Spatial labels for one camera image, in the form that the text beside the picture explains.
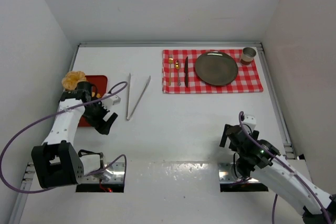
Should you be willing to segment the metal tongs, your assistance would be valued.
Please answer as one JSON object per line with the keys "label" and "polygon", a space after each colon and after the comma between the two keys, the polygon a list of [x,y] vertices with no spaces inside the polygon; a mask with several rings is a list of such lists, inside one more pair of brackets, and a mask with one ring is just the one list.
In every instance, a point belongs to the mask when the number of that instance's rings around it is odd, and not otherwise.
{"label": "metal tongs", "polygon": [[127,116],[126,120],[130,121],[140,104],[149,84],[151,76],[129,73],[128,79],[128,97],[127,97]]}

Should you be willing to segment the small orange croissant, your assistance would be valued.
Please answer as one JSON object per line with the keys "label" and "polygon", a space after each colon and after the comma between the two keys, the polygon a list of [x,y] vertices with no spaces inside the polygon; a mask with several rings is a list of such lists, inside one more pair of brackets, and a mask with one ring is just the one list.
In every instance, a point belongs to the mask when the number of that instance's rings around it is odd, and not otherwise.
{"label": "small orange croissant", "polygon": [[99,98],[101,98],[101,95],[99,93],[92,92],[91,97],[99,99]]}

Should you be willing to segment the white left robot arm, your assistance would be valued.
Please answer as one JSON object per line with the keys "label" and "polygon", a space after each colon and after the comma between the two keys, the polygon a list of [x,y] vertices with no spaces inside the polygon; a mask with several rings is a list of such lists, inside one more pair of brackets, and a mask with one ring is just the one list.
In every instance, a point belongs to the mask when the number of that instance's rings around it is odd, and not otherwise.
{"label": "white left robot arm", "polygon": [[119,96],[103,95],[101,101],[93,92],[90,82],[79,82],[74,90],[64,91],[59,102],[60,114],[42,145],[32,150],[32,159],[42,188],[81,184],[85,176],[106,179],[102,152],[80,150],[73,147],[79,122],[84,118],[99,134],[108,135],[118,115],[112,106],[120,103]]}

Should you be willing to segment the round swirled bread bun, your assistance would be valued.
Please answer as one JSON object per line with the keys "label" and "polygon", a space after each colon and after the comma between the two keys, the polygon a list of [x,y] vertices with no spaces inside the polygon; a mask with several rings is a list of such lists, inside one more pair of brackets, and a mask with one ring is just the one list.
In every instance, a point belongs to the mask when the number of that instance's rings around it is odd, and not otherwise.
{"label": "round swirled bread bun", "polygon": [[86,74],[82,71],[70,71],[62,79],[61,83],[64,89],[74,90],[78,82],[87,81]]}

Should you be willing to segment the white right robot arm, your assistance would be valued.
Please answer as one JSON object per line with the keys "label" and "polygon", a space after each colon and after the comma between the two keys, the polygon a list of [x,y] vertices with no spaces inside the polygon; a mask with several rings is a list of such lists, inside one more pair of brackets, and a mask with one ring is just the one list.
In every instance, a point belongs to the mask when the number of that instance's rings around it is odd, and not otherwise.
{"label": "white right robot arm", "polygon": [[335,223],[335,195],[305,178],[258,135],[258,131],[247,134],[240,125],[225,125],[220,146],[230,141],[229,149],[239,155],[233,167],[235,177],[242,183],[258,180],[294,208],[304,223]]}

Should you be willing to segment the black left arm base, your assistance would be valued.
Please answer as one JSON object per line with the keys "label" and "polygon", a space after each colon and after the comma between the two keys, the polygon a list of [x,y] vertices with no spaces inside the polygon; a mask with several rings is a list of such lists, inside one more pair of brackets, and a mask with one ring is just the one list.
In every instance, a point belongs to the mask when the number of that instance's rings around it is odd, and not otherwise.
{"label": "black left arm base", "polygon": [[83,163],[72,144],[65,140],[35,146],[31,156],[43,189],[76,185],[83,178]]}

